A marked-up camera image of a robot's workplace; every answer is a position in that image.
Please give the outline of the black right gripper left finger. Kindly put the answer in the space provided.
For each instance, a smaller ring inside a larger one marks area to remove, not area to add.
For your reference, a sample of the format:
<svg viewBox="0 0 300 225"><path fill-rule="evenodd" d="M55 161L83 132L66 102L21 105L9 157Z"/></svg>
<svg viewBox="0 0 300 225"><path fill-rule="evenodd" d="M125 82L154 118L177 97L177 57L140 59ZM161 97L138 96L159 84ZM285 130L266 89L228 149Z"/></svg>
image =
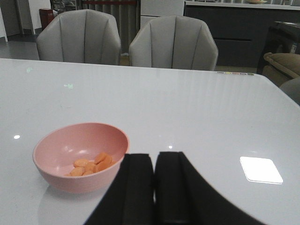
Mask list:
<svg viewBox="0 0 300 225"><path fill-rule="evenodd" d="M86 225L152 225L154 188L148 154L126 154Z"/></svg>

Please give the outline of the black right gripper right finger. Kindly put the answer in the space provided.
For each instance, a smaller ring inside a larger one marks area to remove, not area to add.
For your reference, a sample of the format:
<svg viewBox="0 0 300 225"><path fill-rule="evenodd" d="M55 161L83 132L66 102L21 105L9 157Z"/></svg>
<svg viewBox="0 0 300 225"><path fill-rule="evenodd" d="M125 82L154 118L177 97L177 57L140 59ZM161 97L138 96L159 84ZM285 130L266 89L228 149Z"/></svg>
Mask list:
<svg viewBox="0 0 300 225"><path fill-rule="evenodd" d="M155 179L160 225L261 224L216 191L183 152L160 152Z"/></svg>

